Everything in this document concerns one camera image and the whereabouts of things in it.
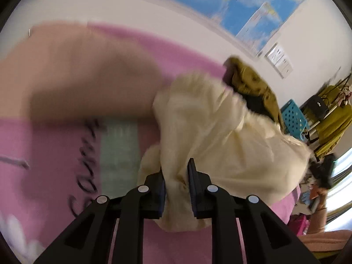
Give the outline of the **person's right hand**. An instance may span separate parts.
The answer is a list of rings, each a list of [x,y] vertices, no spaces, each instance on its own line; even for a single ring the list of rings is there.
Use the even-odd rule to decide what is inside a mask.
[[[315,212],[326,208],[326,199],[328,196],[328,190],[323,187],[314,185],[310,191],[310,204],[308,206],[310,212]]]

